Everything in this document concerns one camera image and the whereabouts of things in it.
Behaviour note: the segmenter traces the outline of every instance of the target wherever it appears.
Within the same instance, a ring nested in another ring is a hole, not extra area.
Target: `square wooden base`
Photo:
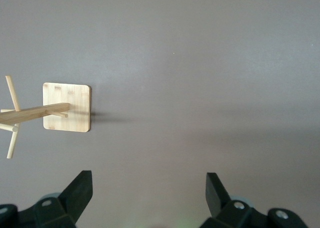
[[[44,83],[43,105],[56,103],[70,104],[70,109],[63,112],[68,114],[68,118],[55,115],[43,117],[45,129],[75,132],[88,132],[90,130],[90,86]]]

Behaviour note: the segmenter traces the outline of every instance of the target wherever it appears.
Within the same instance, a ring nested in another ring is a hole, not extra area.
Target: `wooden stand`
[[[90,130],[89,86],[44,83],[43,106],[21,109],[11,76],[5,78],[14,105],[14,110],[3,109],[0,114],[0,129],[12,132],[8,159],[13,156],[21,122],[43,117],[43,126],[46,129],[74,132]]]

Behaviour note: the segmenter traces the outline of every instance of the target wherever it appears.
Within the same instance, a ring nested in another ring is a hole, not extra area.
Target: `gray surface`
[[[20,209],[83,169],[85,227],[198,227],[206,172],[257,210],[320,213],[319,0],[0,0],[0,100],[92,87],[88,133],[0,132],[0,203]]]

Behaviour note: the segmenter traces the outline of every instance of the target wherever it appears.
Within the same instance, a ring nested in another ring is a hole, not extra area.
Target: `wooden base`
[[[88,132],[90,130],[91,88],[76,84],[43,84],[43,105],[69,103],[68,116],[49,115],[43,117],[46,129]]]

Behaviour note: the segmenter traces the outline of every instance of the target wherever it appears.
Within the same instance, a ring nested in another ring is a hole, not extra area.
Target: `wooden mug rack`
[[[88,132],[91,88],[77,84],[43,84],[43,106],[21,109],[11,76],[6,76],[13,109],[1,109],[0,129],[12,132],[7,158],[14,153],[20,123],[42,118],[45,129]]]

